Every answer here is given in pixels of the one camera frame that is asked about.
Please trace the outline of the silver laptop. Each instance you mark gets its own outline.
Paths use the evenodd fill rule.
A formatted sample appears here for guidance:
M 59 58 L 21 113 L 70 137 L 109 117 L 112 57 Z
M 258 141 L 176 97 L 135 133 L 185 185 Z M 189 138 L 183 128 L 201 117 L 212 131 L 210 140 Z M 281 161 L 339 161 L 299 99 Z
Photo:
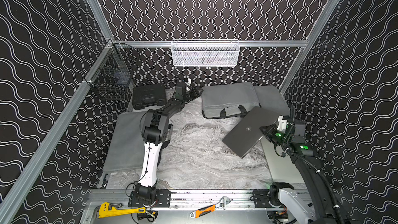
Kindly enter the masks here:
M 275 153 L 273 143 L 269 142 L 265 137 L 261 139 L 261 145 L 268 163 L 270 174 L 273 181 L 301 184 L 304 183 L 303 177 L 298 169 L 286 155 L 284 158 Z

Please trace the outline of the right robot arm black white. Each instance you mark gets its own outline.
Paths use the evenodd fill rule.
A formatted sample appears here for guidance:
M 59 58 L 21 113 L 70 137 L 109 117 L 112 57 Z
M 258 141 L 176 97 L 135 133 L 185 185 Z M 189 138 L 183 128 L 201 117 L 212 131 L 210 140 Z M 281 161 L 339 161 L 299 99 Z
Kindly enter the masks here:
M 337 199 L 331 184 L 320 168 L 320 161 L 310 144 L 296 134 L 294 110 L 283 115 L 266 110 L 265 123 L 260 131 L 273 146 L 275 154 L 291 162 L 301 175 L 311 198 L 312 206 L 301 200 L 288 182 L 273 183 L 270 189 L 271 204 L 289 210 L 299 224 L 353 224 L 347 211 Z

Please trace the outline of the dark grey laptop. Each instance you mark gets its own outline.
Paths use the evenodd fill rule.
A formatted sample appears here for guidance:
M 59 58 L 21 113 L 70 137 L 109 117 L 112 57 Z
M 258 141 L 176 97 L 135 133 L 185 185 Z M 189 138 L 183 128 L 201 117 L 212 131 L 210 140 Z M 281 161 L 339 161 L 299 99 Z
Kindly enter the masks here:
M 254 107 L 222 140 L 243 159 L 263 137 L 261 127 L 273 125 L 281 114 Z

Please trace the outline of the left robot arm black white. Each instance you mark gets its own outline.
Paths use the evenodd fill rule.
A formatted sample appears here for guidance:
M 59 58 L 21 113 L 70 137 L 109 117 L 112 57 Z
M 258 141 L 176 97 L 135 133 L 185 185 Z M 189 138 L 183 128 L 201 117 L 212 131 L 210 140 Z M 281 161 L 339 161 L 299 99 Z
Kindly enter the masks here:
M 171 141 L 173 125 L 170 118 L 180 113 L 186 104 L 201 96 L 203 90 L 192 85 L 192 80 L 185 78 L 176 83 L 175 91 L 167 103 L 160 109 L 148 110 L 140 125 L 144 141 L 144 160 L 140 179 L 134 186 L 133 196 L 144 206 L 155 203 L 157 167 L 161 151 Z

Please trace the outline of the grey zippered laptop bag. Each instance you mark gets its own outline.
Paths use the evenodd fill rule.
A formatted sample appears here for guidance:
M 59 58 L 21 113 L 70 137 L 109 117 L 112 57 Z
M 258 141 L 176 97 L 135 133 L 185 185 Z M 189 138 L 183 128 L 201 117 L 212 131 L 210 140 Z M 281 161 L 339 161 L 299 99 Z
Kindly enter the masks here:
M 262 108 L 279 115 L 287 116 L 290 114 L 285 98 L 275 86 L 255 86 L 254 89 Z

